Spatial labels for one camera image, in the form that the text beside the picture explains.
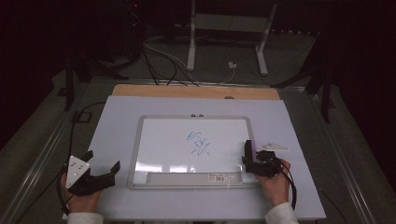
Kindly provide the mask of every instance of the white tabletop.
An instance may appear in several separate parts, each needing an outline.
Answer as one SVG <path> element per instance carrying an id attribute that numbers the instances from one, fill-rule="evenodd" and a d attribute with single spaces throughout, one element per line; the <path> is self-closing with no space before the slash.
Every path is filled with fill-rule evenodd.
<path id="1" fill-rule="evenodd" d="M 325 218 L 288 111 L 280 100 L 223 100 L 109 96 L 89 150 L 92 175 L 120 161 L 116 186 L 106 189 L 98 212 L 116 220 L 252 220 L 271 208 L 261 189 L 128 189 L 132 152 L 142 116 L 246 116 L 257 146 L 277 143 L 276 155 L 291 163 L 300 220 Z"/>

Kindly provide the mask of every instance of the hand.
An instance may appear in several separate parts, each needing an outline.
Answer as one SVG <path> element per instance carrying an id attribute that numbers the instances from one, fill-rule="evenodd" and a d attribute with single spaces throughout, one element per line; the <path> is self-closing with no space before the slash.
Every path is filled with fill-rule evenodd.
<path id="1" fill-rule="evenodd" d="M 280 159 L 283 164 L 283 173 L 289 173 L 290 163 Z M 266 176 L 255 175 L 262 185 L 264 196 L 269 200 L 270 204 L 275 207 L 281 203 L 289 201 L 289 180 L 281 173 L 269 178 Z"/>
<path id="2" fill-rule="evenodd" d="M 66 174 L 63 174 L 61 177 L 61 187 L 64 189 L 64 192 L 66 194 L 67 197 L 66 200 L 70 199 L 67 202 L 67 204 L 69 205 L 70 213 L 96 212 L 96 207 L 99 203 L 99 197 L 102 191 L 97 191 L 91 195 L 78 197 L 77 195 L 73 195 L 72 193 L 70 193 L 69 190 L 66 188 L 65 184 L 66 184 Z"/>

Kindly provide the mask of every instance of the sleeve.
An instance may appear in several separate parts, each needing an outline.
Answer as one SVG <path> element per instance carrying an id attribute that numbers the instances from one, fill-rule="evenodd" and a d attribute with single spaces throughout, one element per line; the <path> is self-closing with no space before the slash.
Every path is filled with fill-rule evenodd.
<path id="1" fill-rule="evenodd" d="M 298 223 L 297 216 L 291 208 L 290 203 L 282 203 L 275 206 L 264 218 L 267 224 Z"/>
<path id="2" fill-rule="evenodd" d="M 67 224 L 103 224 L 103 217 L 97 213 L 70 213 Z"/>

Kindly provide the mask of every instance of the metal stand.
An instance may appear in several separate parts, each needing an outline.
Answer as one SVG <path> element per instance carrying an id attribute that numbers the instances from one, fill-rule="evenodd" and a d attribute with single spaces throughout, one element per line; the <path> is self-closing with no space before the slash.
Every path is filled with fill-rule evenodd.
<path id="1" fill-rule="evenodd" d="M 106 75 L 113 77 L 115 79 L 123 79 L 123 80 L 128 79 L 128 77 L 120 76 L 110 68 L 107 68 L 106 66 L 97 62 L 96 60 L 88 57 L 83 52 L 76 49 L 70 49 L 66 55 L 65 69 L 64 69 L 66 73 L 66 88 L 64 93 L 64 96 L 66 97 L 66 106 L 64 108 L 64 111 L 68 111 L 70 106 L 74 102 L 74 81 L 73 81 L 74 71 L 76 72 L 76 74 L 78 75 L 81 81 L 89 82 L 92 78 L 88 70 L 87 64 L 90 65 L 91 67 L 100 69 Z"/>
<path id="2" fill-rule="evenodd" d="M 226 15 L 200 14 L 195 12 L 195 0 L 191 0 L 191 35 L 189 59 L 187 60 L 187 69 L 194 70 L 195 64 L 195 29 L 211 29 L 225 31 L 244 31 L 244 32 L 262 32 L 262 42 L 256 46 L 257 61 L 260 67 L 260 74 L 268 75 L 262 51 L 265 42 L 270 33 L 272 21 L 276 13 L 277 4 L 273 4 L 268 18 L 262 17 L 241 17 Z"/>
<path id="3" fill-rule="evenodd" d="M 329 107 L 330 107 L 330 93 L 332 86 L 332 69 L 333 64 L 330 63 L 319 63 L 308 70 L 297 74 L 297 76 L 291 77 L 281 83 L 271 85 L 271 88 L 282 89 L 287 87 L 289 84 L 302 79 L 303 77 L 312 76 L 305 90 L 308 94 L 317 94 L 320 87 L 323 86 L 323 94 L 321 101 L 321 114 L 326 122 L 330 123 L 329 120 Z"/>

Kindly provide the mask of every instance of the wire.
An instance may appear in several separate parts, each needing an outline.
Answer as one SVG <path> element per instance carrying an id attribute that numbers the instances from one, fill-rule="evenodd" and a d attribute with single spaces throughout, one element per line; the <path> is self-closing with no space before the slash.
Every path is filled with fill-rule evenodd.
<path id="1" fill-rule="evenodd" d="M 179 58 L 177 58 L 176 56 L 173 56 L 173 55 L 171 55 L 171 54 L 167 54 L 167 53 L 164 53 L 164 52 L 162 52 L 162 51 L 153 49 L 153 48 L 151 48 L 149 45 L 147 45 L 146 43 L 143 43 L 143 44 L 145 45 L 145 47 L 143 47 L 144 50 L 150 50 L 150 51 L 152 51 L 152 52 L 155 52 L 155 53 L 157 53 L 158 56 L 162 56 L 162 57 L 168 59 L 169 61 L 173 62 L 174 65 L 180 70 L 180 72 L 183 74 L 183 76 L 184 76 L 189 82 L 191 82 L 191 83 L 192 83 L 193 85 L 195 85 L 195 86 L 198 86 L 198 84 L 196 84 L 195 82 L 199 82 L 199 81 L 197 81 L 195 78 L 193 78 L 193 77 L 191 76 L 191 74 L 190 74 L 189 71 L 187 70 L 186 64 L 184 64 Z M 177 62 L 173 61 L 170 57 L 177 59 L 178 62 L 180 62 L 181 64 L 183 64 L 184 69 L 181 68 L 180 65 L 179 65 Z M 187 70 L 187 73 L 189 74 L 189 76 L 187 76 L 186 73 L 184 73 L 183 70 Z"/>
<path id="2" fill-rule="evenodd" d="M 73 132 L 74 132 L 76 120 L 81 117 L 81 115 L 85 112 L 86 109 L 90 108 L 91 106 L 100 105 L 100 104 L 104 104 L 104 103 L 105 102 L 98 102 L 98 103 L 94 103 L 94 104 L 85 106 L 80 112 L 78 112 L 72 118 L 72 128 L 71 128 L 71 132 L 70 132 L 69 147 L 68 147 L 68 151 L 67 151 L 67 158 L 66 158 L 66 160 L 64 162 L 64 165 L 62 166 L 61 170 L 56 174 L 56 176 L 51 179 L 51 181 L 48 183 L 48 185 L 46 187 L 44 187 L 40 191 L 40 193 L 38 193 L 38 195 L 30 202 L 30 204 L 28 204 L 26 206 L 26 208 L 23 210 L 23 212 L 21 212 L 21 215 L 18 217 L 18 219 L 15 221 L 15 223 L 20 223 L 21 222 L 21 220 L 24 218 L 24 216 L 27 214 L 27 212 L 29 212 L 29 210 L 35 205 L 35 203 L 37 203 L 37 201 L 44 195 L 44 193 L 50 188 L 50 186 L 55 182 L 55 180 L 58 179 L 58 182 L 60 181 L 59 179 L 60 179 L 61 175 L 65 172 L 67 161 L 68 161 L 68 159 L 71 156 L 72 145 L 73 145 Z M 58 193 L 60 192 L 60 185 L 59 184 L 57 186 L 57 191 L 58 191 Z"/>
<path id="3" fill-rule="evenodd" d="M 275 74 L 275 77 L 274 77 L 274 79 L 273 79 L 273 81 L 271 82 L 270 85 L 274 85 L 274 83 L 276 82 L 276 80 L 277 80 L 277 78 L 278 78 L 278 76 L 279 76 L 279 73 L 280 73 L 287 65 L 289 65 L 290 63 L 292 63 L 294 60 L 300 58 L 308 49 L 311 49 L 311 47 L 315 44 L 315 42 L 316 42 L 316 39 L 314 38 L 314 40 L 313 40 L 311 43 L 309 43 L 309 44 L 308 44 L 297 56 L 295 56 L 295 57 L 293 57 L 292 59 L 288 60 L 288 61 L 287 61 L 286 63 L 284 63 L 279 69 L 277 69 L 276 74 Z"/>
<path id="4" fill-rule="evenodd" d="M 69 199 L 67 199 L 67 201 L 65 203 L 68 203 L 75 195 L 72 194 L 72 196 L 69 197 Z"/>
<path id="5" fill-rule="evenodd" d="M 280 169 L 273 161 L 271 161 L 271 160 L 269 160 L 268 158 L 265 158 L 265 157 L 264 157 L 264 159 L 265 159 L 266 161 L 270 162 L 270 163 L 271 163 L 271 164 L 272 164 L 283 176 L 285 176 L 285 177 L 289 180 L 289 183 L 290 183 L 290 185 L 291 185 L 291 194 L 292 194 L 291 207 L 292 207 L 293 210 L 294 210 L 295 207 L 296 207 L 296 203 L 297 203 L 297 188 L 296 188 L 296 186 L 294 185 L 294 180 L 293 180 L 293 176 L 291 175 L 290 169 L 289 169 L 288 167 L 286 167 L 286 166 L 281 162 L 282 166 L 285 167 L 286 170 L 288 170 L 288 173 L 289 173 L 289 175 L 290 175 L 290 177 L 289 177 L 289 176 L 288 176 L 287 174 L 285 174 L 285 172 L 283 172 L 283 170 Z"/>
<path id="6" fill-rule="evenodd" d="M 64 173 L 66 173 L 66 170 L 67 170 L 66 167 L 67 167 L 67 164 L 65 163 L 63 169 L 61 170 L 62 172 L 60 174 L 58 174 L 58 176 L 57 176 L 58 181 L 57 181 L 57 185 L 56 185 L 56 194 L 58 195 L 59 202 L 61 203 L 62 211 L 67 216 L 69 216 L 70 211 L 67 208 L 67 202 L 64 201 L 64 196 L 62 195 L 62 190 L 61 190 L 61 178 L 62 178 L 62 175 Z"/>
<path id="7" fill-rule="evenodd" d="M 142 50 L 142 52 L 143 52 L 143 56 L 145 57 L 146 65 L 148 66 L 148 70 L 149 70 L 149 72 L 150 72 L 150 74 L 151 74 L 151 77 L 152 77 L 152 79 L 153 79 L 154 82 L 155 82 L 155 85 L 159 85 L 159 83 L 158 83 L 158 81 L 157 81 L 157 77 L 155 76 L 155 73 L 154 73 L 154 71 L 153 71 L 153 68 L 152 68 L 152 66 L 151 66 L 150 63 L 149 63 L 149 58 L 148 58 L 148 56 L 146 55 L 146 52 L 143 51 L 143 50 Z"/>
<path id="8" fill-rule="evenodd" d="M 247 68 L 249 69 L 249 71 L 250 71 L 251 74 L 253 74 L 253 75 L 256 76 L 257 78 L 259 78 L 259 79 L 261 80 L 261 82 L 262 82 L 264 85 L 269 85 L 269 84 L 264 80 L 265 77 L 263 77 L 263 76 L 260 75 L 260 74 L 256 74 L 256 72 L 253 70 L 253 68 L 250 66 L 250 64 L 248 64 L 247 62 L 245 62 L 245 61 L 243 61 L 243 60 L 237 60 L 237 62 L 244 63 L 244 64 L 247 66 Z"/>
<path id="9" fill-rule="evenodd" d="M 235 68 L 233 68 L 233 75 L 230 77 L 230 79 L 228 79 L 227 81 L 220 82 L 220 84 L 227 83 L 227 82 L 233 80 L 234 77 L 235 77 Z"/>
<path id="10" fill-rule="evenodd" d="M 335 202 L 332 201 L 332 199 L 329 197 L 329 195 L 327 195 L 320 187 L 318 187 L 317 184 L 315 184 L 315 187 L 317 187 L 317 189 L 327 198 L 327 200 L 329 200 L 329 202 L 335 207 L 335 209 L 340 214 L 340 216 L 342 217 L 344 222 L 347 224 L 347 219 L 344 216 L 344 214 L 341 212 L 341 209 L 338 208 L 337 204 L 335 204 Z"/>
<path id="11" fill-rule="evenodd" d="M 165 79 L 168 79 L 168 82 L 166 83 L 167 86 L 172 82 L 172 80 L 176 80 L 176 81 L 178 81 L 180 84 L 187 86 L 186 83 L 184 83 L 184 82 L 182 82 L 182 81 L 176 79 L 176 75 L 177 75 L 177 64 L 176 64 L 173 60 L 171 60 L 170 58 L 168 58 L 168 57 L 166 57 L 166 56 L 164 56 L 164 55 L 161 55 L 161 54 L 159 54 L 159 53 L 157 53 L 157 52 L 151 52 L 151 51 L 145 51 L 145 52 L 146 52 L 147 54 L 152 54 L 152 55 L 156 55 L 156 56 L 159 56 L 159 57 L 163 57 L 163 58 L 169 60 L 169 61 L 172 63 L 172 65 L 174 66 L 175 72 L 174 72 L 174 74 L 172 75 L 171 78 L 168 78 L 168 77 L 164 77 L 164 76 L 160 75 L 157 71 L 155 71 L 154 67 L 153 67 L 149 62 L 144 62 L 144 61 L 142 60 L 143 63 L 147 63 L 148 66 L 150 66 L 150 68 L 152 69 L 152 71 L 153 71 L 157 76 L 163 77 L 163 78 L 165 78 Z"/>
<path id="12" fill-rule="evenodd" d="M 143 45 L 144 45 L 147 49 L 150 49 L 150 50 L 152 50 L 152 51 L 161 53 L 162 55 L 165 55 L 165 56 L 168 56 L 168 57 L 171 57 L 171 58 L 176 59 L 179 63 L 181 63 L 181 64 L 183 65 L 184 69 L 187 71 L 187 74 L 188 74 L 189 77 L 190 77 L 190 78 L 188 78 L 188 80 L 191 81 L 192 84 L 198 86 L 198 85 L 195 84 L 194 82 L 198 82 L 198 83 L 199 83 L 200 81 L 198 81 L 198 80 L 196 80 L 194 77 L 192 77 L 192 75 L 190 74 L 190 72 L 187 70 L 187 65 L 184 64 L 178 57 L 176 57 L 176 56 L 174 56 L 174 55 L 171 55 L 171 54 L 168 54 L 168 53 L 165 53 L 165 52 L 162 52 L 162 51 L 159 51 L 159 50 L 157 50 L 157 49 L 154 49 L 154 48 L 150 47 L 149 45 L 147 45 L 147 44 L 144 43 L 144 42 L 143 42 Z M 177 64 L 177 67 L 178 67 L 178 68 L 180 69 L 180 71 L 184 74 L 184 76 L 186 76 L 186 74 L 184 73 L 183 69 L 181 69 L 180 66 L 179 66 L 178 64 Z"/>

